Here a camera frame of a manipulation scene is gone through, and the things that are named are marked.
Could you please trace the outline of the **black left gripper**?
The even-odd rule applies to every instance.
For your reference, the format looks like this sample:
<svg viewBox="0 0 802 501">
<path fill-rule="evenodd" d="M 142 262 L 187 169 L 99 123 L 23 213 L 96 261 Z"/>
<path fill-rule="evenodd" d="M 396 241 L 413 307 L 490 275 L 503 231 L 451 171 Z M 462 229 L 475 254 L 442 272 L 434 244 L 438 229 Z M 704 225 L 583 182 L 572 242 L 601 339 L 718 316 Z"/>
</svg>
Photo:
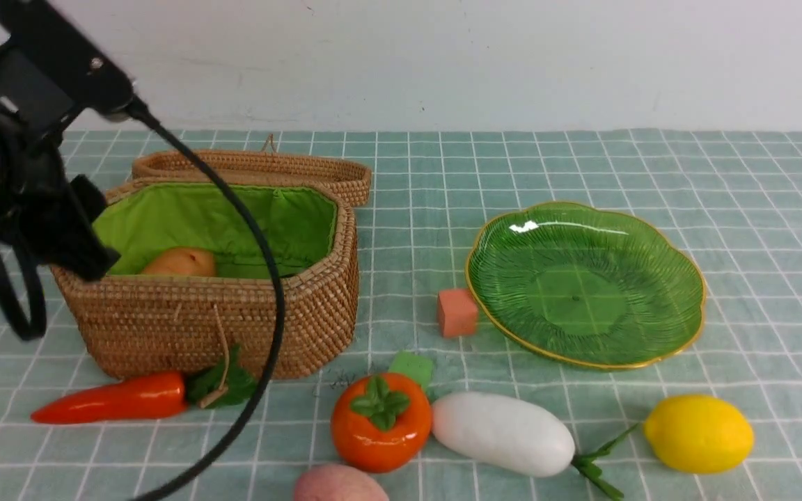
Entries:
<svg viewBox="0 0 802 501">
<path fill-rule="evenodd" d="M 95 282 L 120 253 L 93 229 L 107 208 L 103 192 L 65 174 L 60 146 L 80 111 L 15 42 L 0 45 L 0 240 Z"/>
</svg>

